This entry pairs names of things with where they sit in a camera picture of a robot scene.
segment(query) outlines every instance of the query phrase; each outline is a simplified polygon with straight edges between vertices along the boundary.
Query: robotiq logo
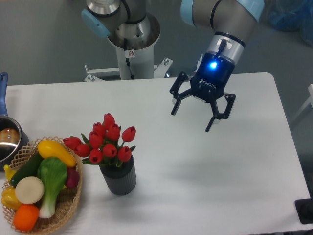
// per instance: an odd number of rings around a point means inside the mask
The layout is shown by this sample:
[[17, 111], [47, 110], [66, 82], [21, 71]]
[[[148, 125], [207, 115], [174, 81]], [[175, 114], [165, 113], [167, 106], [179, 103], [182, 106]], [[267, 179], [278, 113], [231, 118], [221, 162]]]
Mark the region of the robotiq logo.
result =
[[216, 86], [215, 86], [214, 84], [209, 83], [209, 82], [207, 82], [207, 81], [204, 81], [203, 79], [201, 79], [199, 83], [204, 83], [204, 84], [206, 84], [206, 85], [208, 85], [208, 86], [213, 87], [213, 88], [216, 89]]

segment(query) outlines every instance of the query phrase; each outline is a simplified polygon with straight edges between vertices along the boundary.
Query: tulip bouquet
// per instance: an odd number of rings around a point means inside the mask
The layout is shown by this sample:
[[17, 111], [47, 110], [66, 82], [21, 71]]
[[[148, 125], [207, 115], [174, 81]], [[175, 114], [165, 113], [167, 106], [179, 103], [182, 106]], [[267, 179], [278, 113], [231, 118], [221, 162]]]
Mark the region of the tulip bouquet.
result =
[[[78, 137], [63, 139], [64, 144], [72, 149], [78, 156], [84, 158], [84, 164], [112, 166], [121, 168], [124, 162], [130, 160], [135, 146], [124, 146], [126, 142], [133, 141], [136, 134], [135, 127], [127, 128], [121, 135], [121, 126], [115, 123], [114, 117], [104, 114], [103, 123], [95, 123], [89, 134], [89, 139], [82, 135], [82, 143]], [[122, 136], [123, 143], [118, 144]]]

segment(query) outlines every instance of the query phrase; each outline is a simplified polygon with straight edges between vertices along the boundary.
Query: pot handle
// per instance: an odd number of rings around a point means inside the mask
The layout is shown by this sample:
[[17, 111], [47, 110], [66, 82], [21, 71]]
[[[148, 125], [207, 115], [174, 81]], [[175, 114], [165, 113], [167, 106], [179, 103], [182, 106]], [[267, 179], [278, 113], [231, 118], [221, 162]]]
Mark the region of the pot handle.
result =
[[0, 116], [8, 116], [5, 105], [6, 87], [8, 85], [9, 75], [6, 72], [0, 74]]

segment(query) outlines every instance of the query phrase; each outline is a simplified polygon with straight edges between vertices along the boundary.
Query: yellow squash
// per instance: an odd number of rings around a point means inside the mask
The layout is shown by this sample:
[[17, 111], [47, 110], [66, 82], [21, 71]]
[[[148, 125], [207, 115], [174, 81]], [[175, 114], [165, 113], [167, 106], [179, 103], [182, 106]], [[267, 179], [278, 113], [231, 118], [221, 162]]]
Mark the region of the yellow squash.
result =
[[15, 188], [7, 187], [1, 194], [1, 203], [6, 207], [17, 210], [22, 204], [15, 195]]
[[5, 172], [5, 177], [8, 179], [8, 181], [10, 181], [13, 175], [15, 175], [16, 170], [11, 170], [9, 165], [4, 165], [3, 169]]
[[56, 157], [67, 167], [76, 166], [75, 158], [58, 142], [44, 140], [38, 144], [38, 152], [43, 158]]

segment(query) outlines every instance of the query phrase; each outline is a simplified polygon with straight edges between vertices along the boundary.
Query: red radish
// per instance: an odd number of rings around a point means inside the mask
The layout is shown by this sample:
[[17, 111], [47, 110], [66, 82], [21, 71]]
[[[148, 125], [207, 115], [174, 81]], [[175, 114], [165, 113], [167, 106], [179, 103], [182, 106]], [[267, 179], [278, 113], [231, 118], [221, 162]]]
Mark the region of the red radish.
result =
[[77, 187], [79, 182], [79, 174], [74, 168], [67, 168], [67, 181], [65, 182], [65, 186], [67, 188], [75, 188]]

